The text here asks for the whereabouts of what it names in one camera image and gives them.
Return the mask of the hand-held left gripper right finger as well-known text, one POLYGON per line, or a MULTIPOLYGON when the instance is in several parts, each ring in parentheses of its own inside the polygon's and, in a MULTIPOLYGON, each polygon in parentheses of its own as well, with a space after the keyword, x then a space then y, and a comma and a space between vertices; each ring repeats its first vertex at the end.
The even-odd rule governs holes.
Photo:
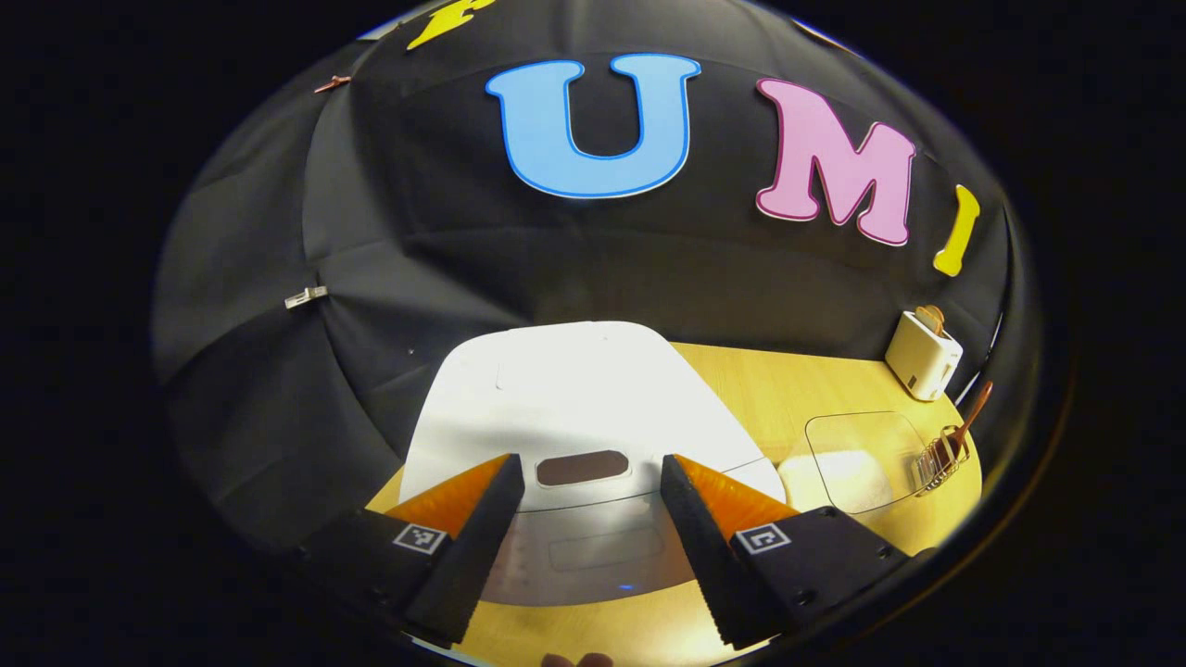
POLYGON ((932 561, 833 506, 797 512, 727 474, 669 453, 659 491, 725 643, 823 652, 863 633, 878 602, 932 561))

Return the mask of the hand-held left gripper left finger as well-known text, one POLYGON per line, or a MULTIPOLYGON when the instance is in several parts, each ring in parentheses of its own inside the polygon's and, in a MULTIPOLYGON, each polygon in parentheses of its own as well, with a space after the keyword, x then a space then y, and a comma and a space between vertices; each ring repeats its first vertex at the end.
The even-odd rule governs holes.
POLYGON ((391 510, 352 510, 296 545, 296 573, 393 633, 461 643, 525 484, 504 453, 391 510))

